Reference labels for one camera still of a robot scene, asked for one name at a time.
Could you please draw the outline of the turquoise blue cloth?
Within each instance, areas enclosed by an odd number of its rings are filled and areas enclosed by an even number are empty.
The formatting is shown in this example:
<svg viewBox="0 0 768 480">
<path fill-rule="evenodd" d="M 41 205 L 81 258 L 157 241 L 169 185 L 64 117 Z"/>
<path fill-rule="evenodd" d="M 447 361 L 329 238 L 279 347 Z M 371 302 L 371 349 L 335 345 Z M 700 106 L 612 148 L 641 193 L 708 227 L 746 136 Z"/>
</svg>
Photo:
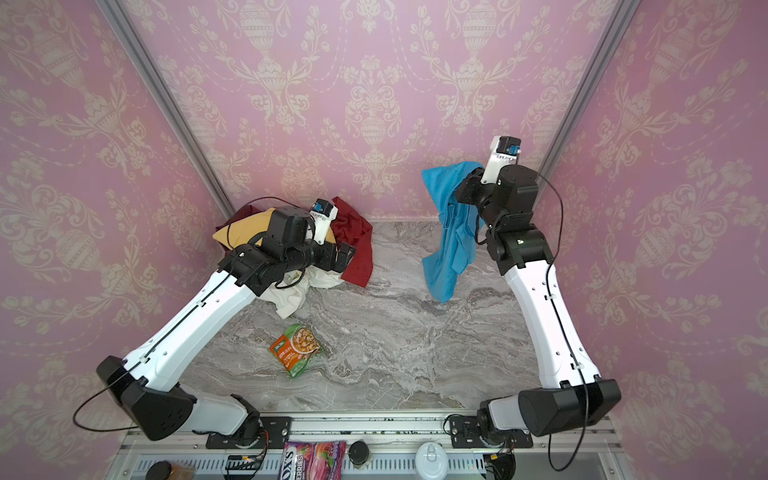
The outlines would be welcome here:
<svg viewBox="0 0 768 480">
<path fill-rule="evenodd" d="M 458 277 L 476 258 L 478 211 L 474 205 L 459 203 L 455 190 L 481 167 L 478 162 L 466 161 L 422 171 L 423 183 L 442 226 L 440 248 L 425 257 L 422 265 L 427 287 L 441 303 L 453 297 Z"/>
</svg>

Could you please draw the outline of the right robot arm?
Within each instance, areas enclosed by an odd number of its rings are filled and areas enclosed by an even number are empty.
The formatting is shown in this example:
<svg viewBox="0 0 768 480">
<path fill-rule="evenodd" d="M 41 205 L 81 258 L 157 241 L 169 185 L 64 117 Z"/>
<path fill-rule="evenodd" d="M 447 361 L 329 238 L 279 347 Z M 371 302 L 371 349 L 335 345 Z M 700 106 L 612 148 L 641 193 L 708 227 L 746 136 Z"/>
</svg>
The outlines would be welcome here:
<svg viewBox="0 0 768 480">
<path fill-rule="evenodd" d="M 477 411 L 491 445 L 586 429 L 621 400 L 618 383 L 590 358 L 556 276 L 555 254 L 532 222 L 538 175 L 521 165 L 482 170 L 471 199 L 487 224 L 486 247 L 515 295 L 537 358 L 540 385 L 486 400 Z"/>
</svg>

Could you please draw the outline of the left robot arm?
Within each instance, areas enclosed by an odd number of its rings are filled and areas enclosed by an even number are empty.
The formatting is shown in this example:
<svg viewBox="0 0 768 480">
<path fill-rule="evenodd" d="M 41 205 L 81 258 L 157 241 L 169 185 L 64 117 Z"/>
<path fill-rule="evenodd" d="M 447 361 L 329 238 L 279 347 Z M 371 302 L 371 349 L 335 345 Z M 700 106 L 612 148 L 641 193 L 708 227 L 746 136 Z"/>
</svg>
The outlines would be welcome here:
<svg viewBox="0 0 768 480">
<path fill-rule="evenodd" d="M 262 436 L 258 410 L 242 397 L 185 389 L 180 378 L 210 340 L 286 273 L 314 264 L 337 209 L 281 207 L 229 251 L 203 288 L 164 327 L 124 358 L 109 356 L 97 374 L 116 404 L 150 440 L 176 432 L 218 434 L 240 448 Z"/>
</svg>

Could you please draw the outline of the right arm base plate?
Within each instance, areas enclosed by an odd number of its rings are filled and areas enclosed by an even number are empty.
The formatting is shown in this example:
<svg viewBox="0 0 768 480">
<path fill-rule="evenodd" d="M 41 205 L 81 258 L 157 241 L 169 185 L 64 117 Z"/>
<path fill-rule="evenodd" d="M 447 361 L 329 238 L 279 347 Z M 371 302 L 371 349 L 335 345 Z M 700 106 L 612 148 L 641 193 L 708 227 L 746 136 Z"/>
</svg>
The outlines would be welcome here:
<svg viewBox="0 0 768 480">
<path fill-rule="evenodd" d="M 442 428 L 457 449 L 528 449 L 534 444 L 532 436 L 525 430 L 498 430 L 489 420 L 476 416 L 450 414 L 444 419 Z"/>
</svg>

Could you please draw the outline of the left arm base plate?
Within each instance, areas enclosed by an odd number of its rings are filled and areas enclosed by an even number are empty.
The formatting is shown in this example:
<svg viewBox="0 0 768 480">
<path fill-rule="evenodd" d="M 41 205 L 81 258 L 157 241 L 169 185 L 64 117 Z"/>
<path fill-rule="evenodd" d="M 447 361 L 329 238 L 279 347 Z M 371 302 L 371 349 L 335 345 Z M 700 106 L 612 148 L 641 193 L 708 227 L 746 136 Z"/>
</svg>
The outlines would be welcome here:
<svg viewBox="0 0 768 480">
<path fill-rule="evenodd" d="M 210 450 L 225 449 L 278 449 L 288 441 L 292 426 L 290 416 L 262 416 L 258 421 L 247 419 L 233 435 L 211 433 L 206 440 Z"/>
</svg>

